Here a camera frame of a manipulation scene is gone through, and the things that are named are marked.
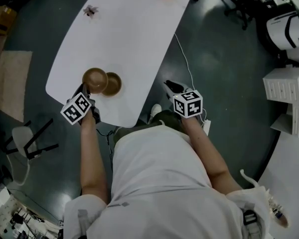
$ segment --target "white cable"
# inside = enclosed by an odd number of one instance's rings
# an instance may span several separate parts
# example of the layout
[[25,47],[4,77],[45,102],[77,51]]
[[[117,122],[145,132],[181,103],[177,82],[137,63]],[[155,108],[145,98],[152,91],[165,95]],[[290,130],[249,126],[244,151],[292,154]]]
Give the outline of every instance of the white cable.
[[[178,37],[177,37],[176,33],[175,33],[174,35],[175,35],[175,37],[176,37],[176,40],[177,40],[178,45],[179,45],[179,47],[180,47],[180,50],[181,50],[181,52],[183,53],[184,59],[185,59],[185,61],[186,61],[186,66],[187,66],[187,69],[188,69],[188,72],[189,72],[189,75],[190,75],[191,84],[192,84],[192,86],[193,86],[193,89],[195,90],[195,87],[194,87],[194,81],[193,81],[193,76],[192,76],[192,74],[191,74],[191,72],[190,72],[187,58],[186,58],[186,56],[185,56],[185,53],[184,53],[184,51],[183,51],[183,48],[182,48],[181,45],[180,45],[180,42],[179,42],[179,40],[178,40]],[[203,125],[205,124],[205,120],[206,120],[206,117],[207,117],[207,111],[206,111],[204,108],[203,108],[203,111],[205,111],[205,118],[204,118],[204,120],[202,119],[201,114],[199,115],[201,122],[203,122],[203,124],[202,124],[201,126],[203,126]]]

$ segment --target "white shirt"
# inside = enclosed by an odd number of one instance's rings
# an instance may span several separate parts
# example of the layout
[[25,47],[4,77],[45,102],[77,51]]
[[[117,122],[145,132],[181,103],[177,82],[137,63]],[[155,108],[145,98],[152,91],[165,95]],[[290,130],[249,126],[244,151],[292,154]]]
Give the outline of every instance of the white shirt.
[[84,195],[67,203],[64,238],[248,238],[242,209],[262,236],[270,216],[264,187],[220,194],[187,135],[164,125],[130,133],[115,146],[112,200]]

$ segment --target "person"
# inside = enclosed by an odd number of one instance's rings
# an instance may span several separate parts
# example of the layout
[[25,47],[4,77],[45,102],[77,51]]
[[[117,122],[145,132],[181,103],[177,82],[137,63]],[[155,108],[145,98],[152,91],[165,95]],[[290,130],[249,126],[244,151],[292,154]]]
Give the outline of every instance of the person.
[[65,239],[265,238],[265,188],[242,190],[195,117],[180,121],[156,105],[150,124],[119,128],[114,142],[109,201],[89,111],[81,123],[82,195],[66,204]]

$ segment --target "white cabinet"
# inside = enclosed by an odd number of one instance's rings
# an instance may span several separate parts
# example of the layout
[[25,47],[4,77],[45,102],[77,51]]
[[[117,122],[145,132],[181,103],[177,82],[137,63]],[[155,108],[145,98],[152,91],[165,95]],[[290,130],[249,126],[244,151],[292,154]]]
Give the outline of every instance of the white cabinet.
[[277,68],[263,80],[268,100],[292,106],[292,114],[281,114],[271,128],[299,137],[299,68]]

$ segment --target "white table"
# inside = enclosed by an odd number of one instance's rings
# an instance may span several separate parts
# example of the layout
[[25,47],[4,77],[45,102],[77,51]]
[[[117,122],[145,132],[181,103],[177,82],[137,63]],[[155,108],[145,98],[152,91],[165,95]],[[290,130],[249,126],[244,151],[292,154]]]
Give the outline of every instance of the white table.
[[46,91],[65,104],[93,67],[117,73],[114,97],[91,95],[102,122],[132,127],[189,0],[88,0],[93,19],[80,10],[56,55]]

